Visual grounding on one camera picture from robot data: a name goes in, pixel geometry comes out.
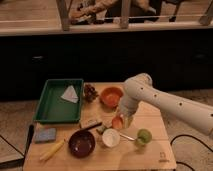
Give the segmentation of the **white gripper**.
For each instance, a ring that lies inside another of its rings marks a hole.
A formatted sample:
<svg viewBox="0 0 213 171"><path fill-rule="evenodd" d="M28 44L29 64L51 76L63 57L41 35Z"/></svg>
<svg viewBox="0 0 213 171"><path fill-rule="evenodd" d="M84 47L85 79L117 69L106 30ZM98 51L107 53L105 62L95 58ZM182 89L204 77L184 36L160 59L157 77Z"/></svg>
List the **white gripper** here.
<svg viewBox="0 0 213 171"><path fill-rule="evenodd" d="M128 96L123 96L118 105L119 115L123 119L123 127L128 128L133 121L133 115L136 113L139 102Z"/></svg>

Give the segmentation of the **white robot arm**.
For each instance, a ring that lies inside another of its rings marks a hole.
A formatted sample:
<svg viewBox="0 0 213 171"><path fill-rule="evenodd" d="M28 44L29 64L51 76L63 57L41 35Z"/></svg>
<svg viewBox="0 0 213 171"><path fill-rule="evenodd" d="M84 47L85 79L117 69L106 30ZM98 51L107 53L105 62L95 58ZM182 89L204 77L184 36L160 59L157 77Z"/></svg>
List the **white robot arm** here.
<svg viewBox="0 0 213 171"><path fill-rule="evenodd" d="M134 115L139 103L144 101L182 120L189 126L213 139L213 106L172 95L152 86L147 73L130 77L123 83L124 95L118 105L124 116Z"/></svg>

